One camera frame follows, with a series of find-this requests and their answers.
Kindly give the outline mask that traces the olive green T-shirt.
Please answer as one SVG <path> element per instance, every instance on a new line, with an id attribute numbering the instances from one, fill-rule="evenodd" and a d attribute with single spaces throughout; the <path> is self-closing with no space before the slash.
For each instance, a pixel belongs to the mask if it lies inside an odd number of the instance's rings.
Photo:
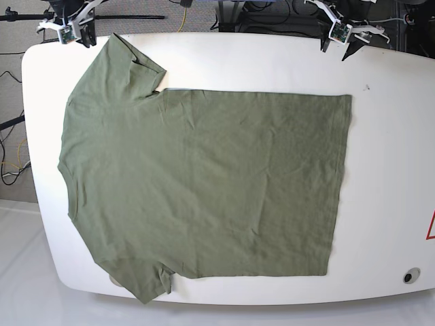
<path id="1" fill-rule="evenodd" d="M 94 262 L 138 300 L 174 274 L 325 276 L 352 97 L 157 87 L 112 35 L 69 95 L 58 169 Z"/>

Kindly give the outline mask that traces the red triangle sticker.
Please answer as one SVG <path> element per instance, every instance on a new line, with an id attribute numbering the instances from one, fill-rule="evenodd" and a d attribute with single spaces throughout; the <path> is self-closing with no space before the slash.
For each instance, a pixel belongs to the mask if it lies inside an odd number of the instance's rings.
<path id="1" fill-rule="evenodd" d="M 434 231 L 434 220 L 435 220 L 435 212 L 432 215 L 430 226 L 428 228 L 428 232 L 427 232 L 427 235 L 426 235 L 426 238 L 425 238 L 426 240 L 435 239 L 435 235 L 433 233 L 433 231 Z"/>

